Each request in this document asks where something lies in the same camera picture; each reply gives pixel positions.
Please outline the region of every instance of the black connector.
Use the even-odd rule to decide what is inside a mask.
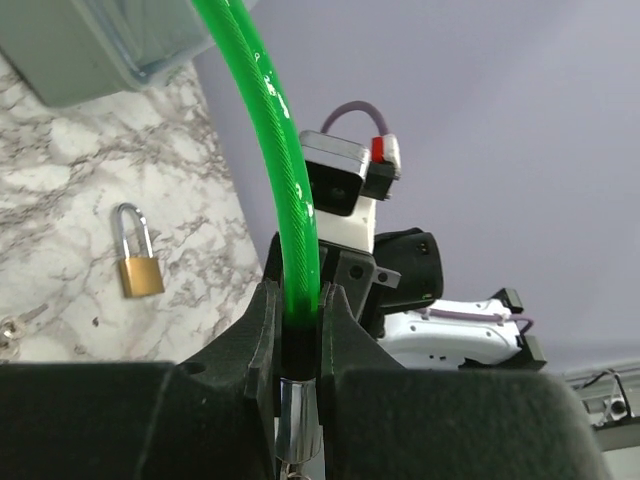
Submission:
[[[375,200],[386,200],[389,197],[389,190],[391,190],[395,175],[396,169],[393,163],[371,162],[361,195]]]
[[[491,298],[500,300],[502,305],[511,310],[511,313],[519,314],[524,312],[522,300],[520,300],[520,295],[518,295],[515,288],[501,288],[491,295]]]

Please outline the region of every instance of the cable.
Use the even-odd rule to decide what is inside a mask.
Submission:
[[[278,75],[241,0],[193,0],[251,117],[273,191],[284,280],[284,325],[313,327],[320,255],[309,177]]]
[[[378,128],[378,134],[380,136],[384,136],[389,133],[389,127],[387,126],[387,122],[382,116],[382,113],[380,113],[380,110],[374,107],[371,103],[365,102],[363,100],[354,100],[353,102],[347,102],[344,105],[340,105],[333,112],[331,112],[331,114],[324,121],[320,132],[328,133],[331,125],[333,125],[336,120],[350,112],[364,112],[369,115],[371,120],[373,120],[373,123],[376,124],[376,127]]]
[[[527,324],[520,330],[520,335],[524,335],[535,325],[535,320],[523,315],[513,314],[509,318],[504,318],[502,315],[494,313],[487,315],[483,313],[467,313],[467,312],[450,312],[448,310],[438,310],[435,308],[424,308],[417,310],[421,314],[433,315],[434,317],[440,317],[448,320],[467,320],[470,322],[491,322],[502,323],[506,320],[512,320],[514,322],[526,322]]]
[[[620,379],[620,374],[618,372],[616,372],[615,370],[608,368],[606,370],[603,370],[602,372],[600,372],[598,375],[596,375],[595,377],[585,381],[583,384],[578,385],[577,387],[573,387],[574,390],[584,390],[585,388],[589,388],[590,386],[596,384],[597,382],[599,382],[601,379],[603,379],[606,376],[612,376],[615,382],[615,385],[618,386],[618,390],[620,390],[620,396],[622,397],[622,401],[624,403],[624,408],[627,412],[627,414],[623,417],[623,418],[632,418],[633,417],[633,412],[631,411],[631,402],[629,401],[629,397],[627,396],[627,392],[624,389],[624,386],[622,385],[622,380]],[[615,395],[615,388],[614,391],[611,393],[611,396],[609,398],[609,406],[607,406],[607,409],[605,410],[605,416],[608,414],[608,411],[611,409],[611,404],[613,403],[611,400],[613,399],[613,396]]]

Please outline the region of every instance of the screw hole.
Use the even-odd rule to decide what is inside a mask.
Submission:
[[[616,415],[622,415],[623,413],[626,413],[626,411],[627,407],[621,400],[616,400],[611,404],[611,412],[615,413]]]
[[[182,368],[187,375],[197,375],[207,369],[205,364],[201,362],[184,362],[180,364],[180,368]]]
[[[354,280],[362,278],[362,275],[364,275],[364,270],[362,270],[362,267],[359,265],[354,265],[351,267],[351,270],[349,270],[349,276]]]

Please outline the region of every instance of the marble countertop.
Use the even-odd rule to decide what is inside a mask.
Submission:
[[[164,294],[123,297],[122,202],[147,218]],[[193,68],[51,110],[0,57],[0,322],[18,330],[0,359],[180,361],[241,315],[259,276]]]

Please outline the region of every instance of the red connector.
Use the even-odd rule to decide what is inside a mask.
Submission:
[[[371,140],[371,161],[374,163],[393,163],[396,178],[400,178],[400,147],[393,133],[373,137]]]

